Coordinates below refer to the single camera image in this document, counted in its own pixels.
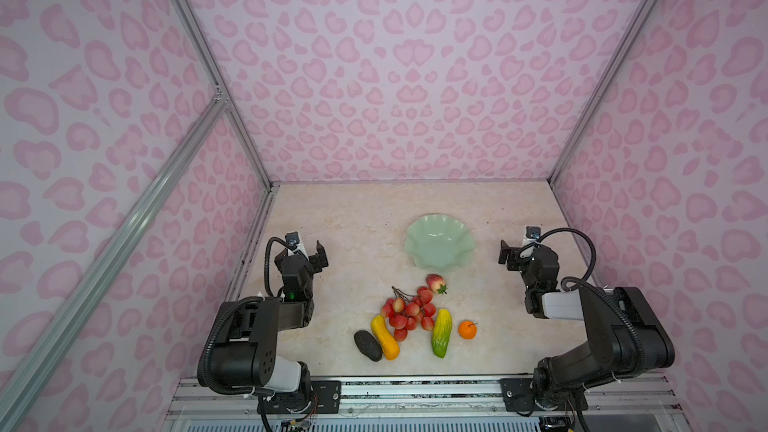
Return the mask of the red lychee bunch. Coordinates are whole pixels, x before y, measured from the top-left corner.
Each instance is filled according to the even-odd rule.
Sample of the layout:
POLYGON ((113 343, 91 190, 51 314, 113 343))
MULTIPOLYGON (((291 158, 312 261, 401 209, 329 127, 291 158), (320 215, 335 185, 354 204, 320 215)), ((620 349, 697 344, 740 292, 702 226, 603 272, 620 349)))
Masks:
POLYGON ((433 303, 433 291, 422 286, 414 294, 407 294, 399 288, 393 289, 380 309, 379 316, 392 329, 392 336, 398 343, 405 341, 410 332, 422 329, 432 332, 436 327, 437 308, 433 303))

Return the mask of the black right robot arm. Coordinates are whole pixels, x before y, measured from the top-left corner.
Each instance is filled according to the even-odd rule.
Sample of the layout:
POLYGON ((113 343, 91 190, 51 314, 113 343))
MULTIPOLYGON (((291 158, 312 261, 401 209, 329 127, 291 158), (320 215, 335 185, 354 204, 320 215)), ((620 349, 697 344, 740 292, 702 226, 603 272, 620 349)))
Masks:
POLYGON ((524 392, 510 392, 533 411, 567 403, 586 409, 587 391, 647 371, 670 367, 675 349, 644 294, 636 287, 599 288, 589 280, 558 280, 558 254, 529 239, 513 247, 502 241, 498 263, 520 274, 526 312, 537 319, 583 323, 586 341, 560 355, 541 359, 524 392))

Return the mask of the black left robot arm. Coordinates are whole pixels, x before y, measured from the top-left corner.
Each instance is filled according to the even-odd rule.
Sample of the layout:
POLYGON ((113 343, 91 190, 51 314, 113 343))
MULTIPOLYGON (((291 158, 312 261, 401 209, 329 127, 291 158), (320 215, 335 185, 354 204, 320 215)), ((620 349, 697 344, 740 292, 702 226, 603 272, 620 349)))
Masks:
POLYGON ((277 353, 281 331, 305 328, 314 312, 314 277, 329 265, 321 243, 309 255, 297 233, 272 237, 284 251, 274 259, 283 280, 278 296, 223 303, 203 346, 198 383, 224 395, 260 399, 260 412, 304 413, 314 407, 308 366, 277 353))

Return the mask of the dark fake avocado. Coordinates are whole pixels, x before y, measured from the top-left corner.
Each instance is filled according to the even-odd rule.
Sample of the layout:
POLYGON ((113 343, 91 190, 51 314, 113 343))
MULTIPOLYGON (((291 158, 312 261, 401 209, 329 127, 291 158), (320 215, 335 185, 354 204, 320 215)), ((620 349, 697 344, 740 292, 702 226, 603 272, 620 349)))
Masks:
POLYGON ((373 362, 379 362, 383 358, 383 349, 372 333, 366 330, 358 330, 353 335, 358 351, 373 362))

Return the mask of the yellow green fake fruit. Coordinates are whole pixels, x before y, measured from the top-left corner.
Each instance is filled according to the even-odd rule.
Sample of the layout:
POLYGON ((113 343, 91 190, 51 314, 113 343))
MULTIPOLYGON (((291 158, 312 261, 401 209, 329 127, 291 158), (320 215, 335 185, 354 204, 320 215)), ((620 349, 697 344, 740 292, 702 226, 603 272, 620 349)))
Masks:
POLYGON ((446 356, 453 322, 452 315, 447 309, 439 309, 434 320, 432 330, 431 346, 433 354, 438 358, 446 356))

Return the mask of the small fake orange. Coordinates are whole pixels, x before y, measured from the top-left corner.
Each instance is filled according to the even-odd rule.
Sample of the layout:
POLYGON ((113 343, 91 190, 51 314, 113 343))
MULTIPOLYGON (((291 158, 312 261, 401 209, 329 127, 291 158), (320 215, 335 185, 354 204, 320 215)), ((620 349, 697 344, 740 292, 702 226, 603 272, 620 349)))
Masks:
POLYGON ((458 326, 458 334, 465 340, 473 340, 477 335, 477 331, 477 324, 470 320, 465 320, 458 326))

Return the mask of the yellow orange fake mango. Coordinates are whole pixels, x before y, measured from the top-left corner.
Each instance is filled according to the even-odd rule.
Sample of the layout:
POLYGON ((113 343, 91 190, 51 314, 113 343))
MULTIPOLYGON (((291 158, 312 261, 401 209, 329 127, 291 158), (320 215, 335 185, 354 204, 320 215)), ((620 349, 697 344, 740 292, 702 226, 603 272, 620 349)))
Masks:
POLYGON ((389 332, 382 316, 377 315, 371 321, 371 331, 382 349, 383 356, 387 360, 397 359, 400 354, 399 343, 389 332))

